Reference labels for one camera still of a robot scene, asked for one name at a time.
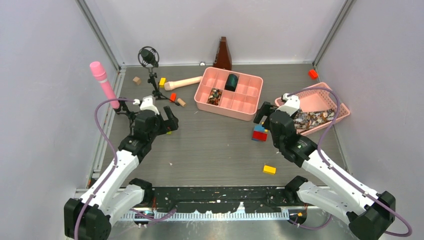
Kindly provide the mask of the floral patterned necktie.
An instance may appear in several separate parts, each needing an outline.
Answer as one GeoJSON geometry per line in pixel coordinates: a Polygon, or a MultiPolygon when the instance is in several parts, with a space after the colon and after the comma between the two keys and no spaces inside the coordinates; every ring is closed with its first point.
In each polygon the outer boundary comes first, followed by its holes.
{"type": "Polygon", "coordinates": [[[221,89],[212,88],[209,93],[209,96],[207,97],[206,103],[209,105],[218,106],[221,100],[222,94],[223,94],[223,91],[221,89]]]}

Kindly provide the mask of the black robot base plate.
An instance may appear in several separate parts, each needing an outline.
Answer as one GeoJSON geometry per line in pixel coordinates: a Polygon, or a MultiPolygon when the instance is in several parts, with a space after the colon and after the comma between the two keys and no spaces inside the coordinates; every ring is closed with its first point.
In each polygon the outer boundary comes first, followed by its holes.
{"type": "Polygon", "coordinates": [[[286,220],[303,224],[308,205],[279,186],[154,187],[123,221],[286,220]]]}

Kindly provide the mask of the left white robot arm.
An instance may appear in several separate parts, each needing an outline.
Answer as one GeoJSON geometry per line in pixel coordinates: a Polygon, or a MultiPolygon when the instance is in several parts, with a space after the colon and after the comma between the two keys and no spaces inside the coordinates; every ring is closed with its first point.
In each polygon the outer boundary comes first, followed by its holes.
{"type": "Polygon", "coordinates": [[[151,183],[135,178],[117,193],[129,174],[152,149],[157,136],[178,129],[179,120],[169,106],[164,120],[155,106],[140,110],[133,132],[118,146],[105,172],[79,199],[70,198],[64,205],[64,233],[74,240],[106,240],[113,225],[132,207],[148,207],[153,202],[151,183]]]}

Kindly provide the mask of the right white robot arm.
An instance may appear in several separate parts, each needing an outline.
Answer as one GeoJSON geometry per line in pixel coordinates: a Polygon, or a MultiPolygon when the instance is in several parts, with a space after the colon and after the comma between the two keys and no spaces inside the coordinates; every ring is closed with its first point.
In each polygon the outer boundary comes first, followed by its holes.
{"type": "Polygon", "coordinates": [[[270,131],[275,148],[284,158],[323,181],[322,189],[308,179],[296,176],[286,186],[285,198],[291,205],[315,205],[346,223],[360,240],[378,240],[394,222],[396,198],[382,193],[349,175],[315,142],[297,133],[290,114],[265,101],[257,110],[254,123],[266,117],[263,127],[270,131]]]}

